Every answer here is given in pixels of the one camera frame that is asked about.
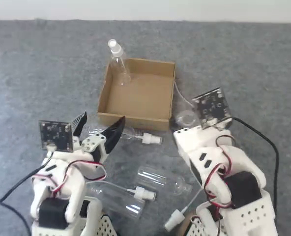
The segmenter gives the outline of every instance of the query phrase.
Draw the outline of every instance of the red wire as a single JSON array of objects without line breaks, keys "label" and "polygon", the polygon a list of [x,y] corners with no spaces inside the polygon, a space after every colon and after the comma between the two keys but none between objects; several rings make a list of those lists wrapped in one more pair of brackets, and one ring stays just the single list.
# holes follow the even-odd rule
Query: red wire
[{"label": "red wire", "polygon": [[[56,193],[59,192],[59,191],[61,190],[61,188],[64,186],[64,184],[65,184],[65,180],[66,180],[66,177],[67,177],[67,171],[68,171],[69,167],[72,166],[72,165],[73,165],[74,163],[76,163],[76,162],[82,162],[82,163],[87,163],[87,164],[94,164],[94,165],[98,165],[98,166],[103,166],[101,163],[99,163],[99,162],[94,162],[94,161],[76,160],[76,161],[70,162],[70,163],[68,164],[68,166],[66,167],[65,174],[64,174],[63,181],[62,181],[61,185],[53,191],[54,196],[55,196]],[[105,176],[106,176],[106,174],[104,174],[104,175],[102,175],[102,176],[100,176],[100,177],[98,177],[98,178],[91,179],[91,181],[101,180],[101,179],[103,179]]]},{"label": "red wire", "polygon": [[210,200],[210,198],[211,198],[211,199],[212,199],[212,198],[215,198],[216,195],[213,195],[213,194],[208,193],[208,191],[207,191],[207,189],[206,189],[207,185],[209,184],[209,182],[210,182],[210,180],[211,180],[212,175],[213,175],[213,174],[218,170],[218,168],[219,168],[221,165],[222,165],[222,163],[219,163],[219,164],[217,164],[215,167],[213,167],[212,171],[210,172],[210,174],[208,175],[208,177],[207,177],[206,180],[205,180],[205,183],[204,183],[204,191],[205,191],[205,193],[207,194],[208,201],[209,201],[212,205],[215,205],[215,206],[218,207],[218,208],[230,208],[231,205],[232,205],[231,202],[228,203],[228,204],[226,204],[226,205],[221,205],[221,204],[219,204],[219,203],[212,202],[212,201]]},{"label": "red wire", "polygon": [[231,135],[221,135],[219,137],[216,138],[215,140],[215,144],[217,147],[219,147],[221,150],[222,150],[222,153],[225,155],[225,157],[227,158],[228,162],[229,162],[229,167],[228,167],[228,171],[225,173],[225,175],[229,175],[231,173],[231,170],[232,170],[232,160],[231,158],[229,157],[229,155],[224,151],[224,149],[218,144],[218,139],[219,138],[222,138],[222,137],[228,137],[228,138],[231,138],[235,141],[235,138]]},{"label": "red wire", "polygon": [[56,183],[55,180],[53,180],[51,177],[46,176],[46,175],[41,175],[41,174],[34,174],[33,176],[37,176],[37,177],[42,177],[42,178],[48,178],[56,187],[58,186],[58,184]]}]

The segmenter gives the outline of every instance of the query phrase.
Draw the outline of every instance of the clear plastic tube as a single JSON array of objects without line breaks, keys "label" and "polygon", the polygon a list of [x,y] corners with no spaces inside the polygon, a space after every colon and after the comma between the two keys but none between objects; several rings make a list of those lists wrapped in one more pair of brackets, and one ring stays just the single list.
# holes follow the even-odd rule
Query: clear plastic tube
[{"label": "clear plastic tube", "polygon": [[141,166],[136,179],[137,185],[172,195],[188,194],[192,186],[182,176],[151,166]]},{"label": "clear plastic tube", "polygon": [[117,185],[102,183],[97,185],[94,181],[87,183],[86,196],[98,198],[104,210],[117,212],[131,219],[139,219],[145,206],[143,200],[134,198],[124,188]]}]

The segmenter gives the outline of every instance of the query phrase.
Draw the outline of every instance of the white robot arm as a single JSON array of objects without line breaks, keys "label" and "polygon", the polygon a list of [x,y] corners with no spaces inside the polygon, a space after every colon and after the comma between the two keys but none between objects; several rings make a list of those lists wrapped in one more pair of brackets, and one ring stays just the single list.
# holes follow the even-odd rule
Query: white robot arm
[{"label": "white robot arm", "polygon": [[88,174],[93,174],[89,180],[106,177],[101,163],[117,144],[124,124],[123,117],[102,133],[82,142],[74,136],[72,152],[70,146],[68,151],[48,151],[43,161],[46,166],[32,177],[32,236],[91,236],[96,233],[102,205],[98,199],[85,200],[85,179],[89,179]]},{"label": "white robot arm", "polygon": [[196,126],[176,131],[174,137],[209,199],[197,207],[193,230],[199,229],[202,236],[278,235],[271,198],[263,190],[264,173],[232,145],[229,130]]}]

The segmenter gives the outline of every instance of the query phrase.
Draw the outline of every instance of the cardboard box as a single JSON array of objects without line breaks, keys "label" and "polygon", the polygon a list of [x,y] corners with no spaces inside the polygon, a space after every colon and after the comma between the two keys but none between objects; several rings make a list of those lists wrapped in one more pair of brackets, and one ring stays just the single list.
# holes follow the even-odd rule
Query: cardboard box
[{"label": "cardboard box", "polygon": [[172,115],[175,63],[129,59],[131,82],[116,83],[107,67],[98,116],[110,125],[126,116],[126,124],[139,129],[168,130]]}]

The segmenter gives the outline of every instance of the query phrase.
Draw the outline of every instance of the black cable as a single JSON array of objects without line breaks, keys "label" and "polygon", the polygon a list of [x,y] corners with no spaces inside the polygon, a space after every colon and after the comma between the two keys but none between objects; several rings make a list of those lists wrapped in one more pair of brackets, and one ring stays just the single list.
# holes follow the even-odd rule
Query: black cable
[{"label": "black cable", "polygon": [[243,124],[250,130],[254,131],[256,134],[258,134],[260,137],[262,137],[264,140],[266,140],[273,148],[275,151],[275,169],[274,169],[274,180],[273,180],[273,208],[275,215],[277,215],[277,205],[278,205],[278,173],[279,173],[279,163],[280,163],[280,157],[279,157],[279,151],[275,144],[268,139],[265,135],[263,135],[261,132],[256,130],[254,127],[251,125],[247,124],[240,118],[233,117],[234,120],[238,121],[239,123]]},{"label": "black cable", "polygon": [[29,228],[29,225],[27,223],[27,220],[24,218],[24,216],[18,212],[14,207],[4,203],[4,201],[9,197],[9,195],[14,191],[16,190],[22,183],[24,183],[27,179],[29,179],[30,177],[32,177],[33,175],[35,175],[36,173],[38,173],[41,169],[43,169],[48,163],[49,161],[51,160],[51,158],[53,157],[53,154],[54,152],[52,152],[51,156],[48,158],[47,162],[43,165],[41,165],[39,168],[35,169],[34,171],[30,172],[28,175],[26,175],[24,178],[22,178],[20,181],[18,181],[12,188],[9,189],[8,192],[6,192],[6,194],[0,198],[0,205],[7,208],[8,210],[12,211],[13,213],[15,213],[23,222],[26,230],[27,230],[27,233],[28,233],[28,236],[31,236],[31,230]]},{"label": "black cable", "polygon": [[217,236],[220,236],[220,231],[221,231],[221,220],[219,218],[219,229],[218,229],[218,235]]}]

